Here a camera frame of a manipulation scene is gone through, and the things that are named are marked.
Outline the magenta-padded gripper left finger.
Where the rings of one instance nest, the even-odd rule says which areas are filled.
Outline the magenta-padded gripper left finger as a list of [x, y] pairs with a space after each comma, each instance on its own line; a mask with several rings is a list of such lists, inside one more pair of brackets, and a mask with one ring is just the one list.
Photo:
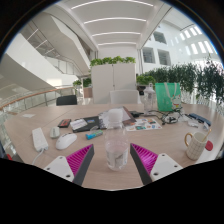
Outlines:
[[67, 157], [58, 156], [44, 170], [81, 186], [93, 156], [94, 145], [90, 144]]

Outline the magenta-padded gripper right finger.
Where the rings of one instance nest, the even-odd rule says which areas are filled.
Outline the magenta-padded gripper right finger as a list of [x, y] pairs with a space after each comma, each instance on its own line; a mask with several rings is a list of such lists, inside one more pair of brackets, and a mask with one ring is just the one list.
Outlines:
[[130, 154], [144, 185], [182, 169], [182, 166], [166, 153], [156, 154], [134, 143], [130, 144]]

